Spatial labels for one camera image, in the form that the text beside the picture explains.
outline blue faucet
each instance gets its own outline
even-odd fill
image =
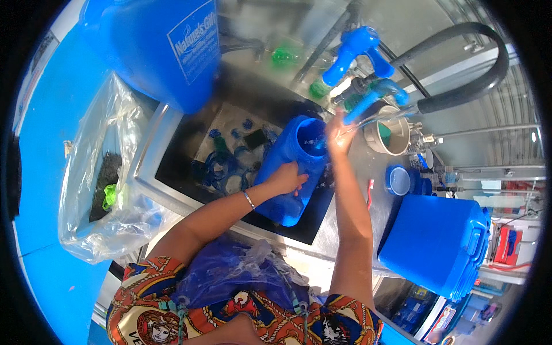
[[[379,43],[378,33],[369,26],[361,26],[354,31],[343,33],[336,62],[322,74],[324,83],[334,87],[343,78],[351,62],[361,54],[370,58],[376,76],[380,78],[390,77],[395,69],[379,54],[376,49]]]
[[[368,107],[389,93],[394,95],[393,97],[398,105],[403,106],[408,103],[408,94],[406,91],[401,89],[399,85],[391,79],[381,79],[371,88],[370,92],[357,104],[357,106],[343,118],[343,123],[350,125],[353,120],[359,117]]]

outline blue water jug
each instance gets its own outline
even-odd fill
[[[322,120],[299,115],[284,128],[263,161],[254,185],[266,181],[282,164],[293,161],[299,166],[299,174],[306,173],[309,179],[298,196],[289,193],[269,199],[257,206],[257,213],[283,226],[297,224],[328,161],[326,147],[321,145],[325,127]]]
[[[82,35],[130,86],[194,114],[220,62],[215,0],[88,0]]]

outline sink basin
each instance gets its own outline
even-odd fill
[[[217,118],[234,119],[244,114],[283,129],[297,115],[319,118],[323,109],[295,92],[252,72],[223,65],[215,93],[208,104],[193,116],[184,116],[177,125],[159,163],[155,179],[202,204],[222,197],[194,180],[192,161]],[[252,211],[242,220],[248,224],[311,245],[333,197],[333,177],[328,169],[319,180],[310,202],[292,227],[275,224]]]

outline green sponge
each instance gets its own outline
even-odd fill
[[[381,122],[378,122],[378,130],[380,132],[381,141],[385,146],[389,147],[389,140],[391,139],[391,130]]]

